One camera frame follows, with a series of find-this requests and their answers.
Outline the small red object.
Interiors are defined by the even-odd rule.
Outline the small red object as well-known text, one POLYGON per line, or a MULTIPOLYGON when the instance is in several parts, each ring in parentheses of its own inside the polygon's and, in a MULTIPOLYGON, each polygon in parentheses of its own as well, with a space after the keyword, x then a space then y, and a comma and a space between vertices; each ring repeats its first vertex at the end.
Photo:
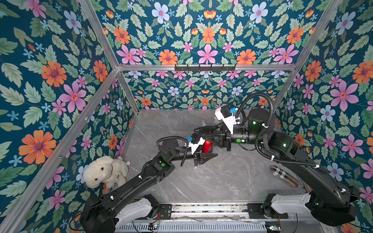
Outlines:
POLYGON ((205 141, 202 146, 202 153, 212 153, 214 145, 210 141, 205 141))

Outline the black spray nozzle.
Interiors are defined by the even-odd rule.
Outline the black spray nozzle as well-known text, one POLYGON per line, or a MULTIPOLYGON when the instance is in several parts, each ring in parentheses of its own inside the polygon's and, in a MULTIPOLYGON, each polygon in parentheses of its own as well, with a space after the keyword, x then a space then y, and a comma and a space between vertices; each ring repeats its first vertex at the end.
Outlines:
POLYGON ((192 134, 193 140, 200 139, 203 136, 209 135, 216 130, 221 129, 222 124, 212 125, 212 126, 201 126, 194 129, 194 133, 192 134))

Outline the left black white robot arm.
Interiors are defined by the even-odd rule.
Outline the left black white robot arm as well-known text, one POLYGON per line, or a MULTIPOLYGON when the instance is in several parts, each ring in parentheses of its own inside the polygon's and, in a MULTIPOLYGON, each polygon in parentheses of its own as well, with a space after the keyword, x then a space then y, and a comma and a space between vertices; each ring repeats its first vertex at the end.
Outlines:
POLYGON ((137 195, 159 183, 175 169, 173 161, 184 163, 192 159, 202 165, 217 156, 213 144, 201 140, 191 144, 180 136, 169 136, 156 142, 158 154, 146 162, 141 172, 130 181, 101 198, 89 198, 80 215, 80 223, 86 233, 113 233, 117 227, 139 218, 158 218, 159 202, 153 195, 136 200, 137 195))

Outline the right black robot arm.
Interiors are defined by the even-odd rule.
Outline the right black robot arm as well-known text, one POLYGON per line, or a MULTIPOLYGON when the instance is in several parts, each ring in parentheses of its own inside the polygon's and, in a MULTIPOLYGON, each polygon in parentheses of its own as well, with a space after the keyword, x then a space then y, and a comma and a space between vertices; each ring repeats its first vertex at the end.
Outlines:
POLYGON ((346 186, 331 172, 312 161, 308 153, 289 135, 277 132, 275 106, 264 93, 246 97, 238 108, 228 105, 215 111, 218 120, 223 121, 219 147, 231 149, 233 143, 252 144, 264 158, 283 165, 307 184, 311 191, 303 195, 267 195, 258 214, 272 218, 279 215, 310 214, 328 226, 340 226, 355 220, 357 189, 346 186))

